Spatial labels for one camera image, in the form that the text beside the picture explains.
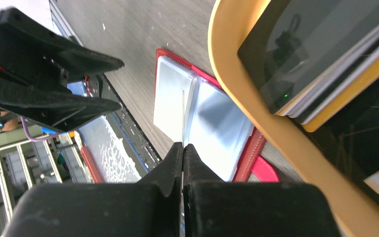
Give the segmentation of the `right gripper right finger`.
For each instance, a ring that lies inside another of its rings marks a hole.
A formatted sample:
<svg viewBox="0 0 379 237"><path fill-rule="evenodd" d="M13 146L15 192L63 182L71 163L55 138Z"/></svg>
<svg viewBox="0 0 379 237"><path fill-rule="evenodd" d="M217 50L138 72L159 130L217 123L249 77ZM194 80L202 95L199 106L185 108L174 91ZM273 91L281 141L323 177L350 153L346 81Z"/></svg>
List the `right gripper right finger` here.
<svg viewBox="0 0 379 237"><path fill-rule="evenodd" d="M225 182L193 145L183 154L188 237L339 237L323 193L303 182Z"/></svg>

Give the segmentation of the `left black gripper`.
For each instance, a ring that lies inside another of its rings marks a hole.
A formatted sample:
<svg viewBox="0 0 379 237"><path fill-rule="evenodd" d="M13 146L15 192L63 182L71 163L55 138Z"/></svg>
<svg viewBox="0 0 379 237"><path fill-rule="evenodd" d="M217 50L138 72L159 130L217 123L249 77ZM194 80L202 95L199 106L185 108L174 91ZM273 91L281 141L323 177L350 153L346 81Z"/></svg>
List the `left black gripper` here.
<svg viewBox="0 0 379 237"><path fill-rule="evenodd" d="M123 66L120 59L82 47L15 7L0 10L0 111L12 112L56 132L76 130L120 109L120 104L69 92L32 89L17 84L11 73L34 81L51 75L58 67L75 76L90 76Z"/></svg>

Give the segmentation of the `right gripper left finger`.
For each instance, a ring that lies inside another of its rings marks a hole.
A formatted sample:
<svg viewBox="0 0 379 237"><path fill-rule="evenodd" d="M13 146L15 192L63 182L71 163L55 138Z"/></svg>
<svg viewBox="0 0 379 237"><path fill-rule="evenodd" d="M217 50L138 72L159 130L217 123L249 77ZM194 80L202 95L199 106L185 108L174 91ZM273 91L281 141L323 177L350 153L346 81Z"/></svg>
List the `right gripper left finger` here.
<svg viewBox="0 0 379 237"><path fill-rule="evenodd" d="M135 183L41 184L16 205L5 237L177 237L183 145Z"/></svg>

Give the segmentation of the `red card holder wallet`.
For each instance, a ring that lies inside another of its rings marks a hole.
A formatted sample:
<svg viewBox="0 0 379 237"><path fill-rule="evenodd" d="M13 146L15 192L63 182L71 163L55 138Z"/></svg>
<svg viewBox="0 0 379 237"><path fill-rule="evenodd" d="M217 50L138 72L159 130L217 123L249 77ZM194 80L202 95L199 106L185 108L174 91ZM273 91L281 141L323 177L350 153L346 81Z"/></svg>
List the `red card holder wallet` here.
<svg viewBox="0 0 379 237"><path fill-rule="evenodd" d="M156 50L153 123L181 142L182 90L185 91L185 145L221 179L279 182L275 168L261 156L265 137L223 91L218 81L163 48Z"/></svg>

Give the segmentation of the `tan oval tray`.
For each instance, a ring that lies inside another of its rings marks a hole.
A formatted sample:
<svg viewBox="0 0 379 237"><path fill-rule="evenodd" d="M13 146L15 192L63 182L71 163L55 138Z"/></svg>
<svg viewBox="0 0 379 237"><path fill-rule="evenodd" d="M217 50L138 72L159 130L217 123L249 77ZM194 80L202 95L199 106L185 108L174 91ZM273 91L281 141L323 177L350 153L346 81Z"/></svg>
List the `tan oval tray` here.
<svg viewBox="0 0 379 237"><path fill-rule="evenodd" d="M303 180L323 192L347 236L379 237L379 206L339 173L288 118L268 111L237 56L267 5L266 0L215 2L208 27L208 52L214 75Z"/></svg>

